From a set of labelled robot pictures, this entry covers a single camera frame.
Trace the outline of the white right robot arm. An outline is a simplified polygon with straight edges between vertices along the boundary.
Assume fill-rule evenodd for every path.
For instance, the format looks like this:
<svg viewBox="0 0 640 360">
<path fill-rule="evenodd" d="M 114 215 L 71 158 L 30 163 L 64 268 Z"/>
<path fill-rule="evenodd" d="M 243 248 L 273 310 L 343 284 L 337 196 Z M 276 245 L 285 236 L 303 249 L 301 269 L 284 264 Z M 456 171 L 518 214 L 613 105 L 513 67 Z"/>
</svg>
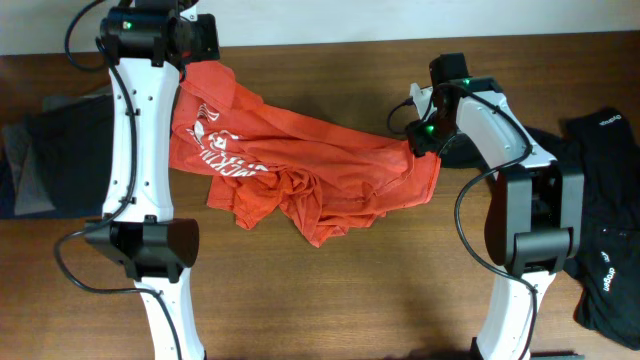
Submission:
<svg viewBox="0 0 640 360">
<path fill-rule="evenodd" d="M 484 180 L 494 182 L 484 229 L 490 258 L 472 257 L 494 273 L 495 282 L 469 356 L 530 359 L 542 300 L 580 246 L 584 175 L 532 138 L 491 78 L 412 84 L 409 102 L 419 116 L 406 128 L 415 155 L 443 155 L 454 141 L 467 138 L 487 167 L 456 199 L 457 233 L 464 232 L 464 196 Z"/>
</svg>

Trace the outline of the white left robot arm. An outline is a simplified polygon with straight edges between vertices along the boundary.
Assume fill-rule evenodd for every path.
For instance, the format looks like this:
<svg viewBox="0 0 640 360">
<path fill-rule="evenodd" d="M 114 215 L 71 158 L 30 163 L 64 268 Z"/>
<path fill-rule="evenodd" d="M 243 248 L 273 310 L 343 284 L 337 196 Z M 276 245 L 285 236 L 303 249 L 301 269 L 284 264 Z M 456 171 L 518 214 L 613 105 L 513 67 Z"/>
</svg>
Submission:
<svg viewBox="0 0 640 360">
<path fill-rule="evenodd" d="M 190 279 L 199 226 L 174 215 L 169 147 L 174 100 L 186 67 L 216 60 L 213 15 L 193 1 L 123 1 L 101 22 L 114 130 L 103 221 L 86 241 L 123 267 L 141 296 L 157 359 L 203 359 Z"/>
</svg>

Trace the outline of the orange t-shirt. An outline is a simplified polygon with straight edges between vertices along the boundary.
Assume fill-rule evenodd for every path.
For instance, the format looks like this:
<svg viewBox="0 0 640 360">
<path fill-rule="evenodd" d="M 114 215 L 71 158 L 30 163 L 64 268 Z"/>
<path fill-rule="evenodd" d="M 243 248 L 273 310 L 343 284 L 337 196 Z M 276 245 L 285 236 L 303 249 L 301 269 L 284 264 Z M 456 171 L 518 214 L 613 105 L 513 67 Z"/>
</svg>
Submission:
<svg viewBox="0 0 640 360">
<path fill-rule="evenodd" d="M 275 209 L 314 247 L 430 201 L 441 161 L 405 141 L 266 104 L 217 61 L 188 66 L 172 120 L 172 168 L 211 179 L 206 203 L 250 230 Z"/>
</svg>

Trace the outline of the dark folded shirt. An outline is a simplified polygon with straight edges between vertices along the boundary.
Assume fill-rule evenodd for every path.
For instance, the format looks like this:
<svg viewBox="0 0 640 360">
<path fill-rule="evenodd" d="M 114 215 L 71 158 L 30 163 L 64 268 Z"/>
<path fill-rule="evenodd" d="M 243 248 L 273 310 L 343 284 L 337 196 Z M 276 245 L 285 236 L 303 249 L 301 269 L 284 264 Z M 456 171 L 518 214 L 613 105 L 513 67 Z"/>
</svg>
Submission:
<svg viewBox="0 0 640 360">
<path fill-rule="evenodd" d="M 111 174 L 113 97 L 29 115 L 25 123 L 37 174 L 54 208 L 71 216 L 100 214 Z"/>
</svg>

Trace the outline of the black adidas jacket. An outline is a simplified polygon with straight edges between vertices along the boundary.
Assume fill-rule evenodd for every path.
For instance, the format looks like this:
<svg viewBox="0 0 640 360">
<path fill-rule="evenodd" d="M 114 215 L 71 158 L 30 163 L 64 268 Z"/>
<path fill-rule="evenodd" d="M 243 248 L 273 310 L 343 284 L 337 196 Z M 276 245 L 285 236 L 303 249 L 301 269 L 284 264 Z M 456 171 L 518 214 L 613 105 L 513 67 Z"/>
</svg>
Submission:
<svg viewBox="0 0 640 360">
<path fill-rule="evenodd" d="M 583 286 L 574 318 L 639 349 L 639 145 L 617 109 L 565 122 L 564 135 L 527 129 L 557 160 L 584 174 L 580 248 L 564 271 Z"/>
</svg>

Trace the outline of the black base equipment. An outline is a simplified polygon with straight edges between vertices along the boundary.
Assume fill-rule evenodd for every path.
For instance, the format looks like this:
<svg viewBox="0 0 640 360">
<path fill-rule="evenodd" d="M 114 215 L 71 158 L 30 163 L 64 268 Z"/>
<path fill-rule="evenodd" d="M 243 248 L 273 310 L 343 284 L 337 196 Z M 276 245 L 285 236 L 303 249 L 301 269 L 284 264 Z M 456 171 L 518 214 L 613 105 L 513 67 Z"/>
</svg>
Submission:
<svg viewBox="0 0 640 360">
<path fill-rule="evenodd" d="M 530 360 L 586 360 L 586 356 L 574 352 L 536 353 Z"/>
</svg>

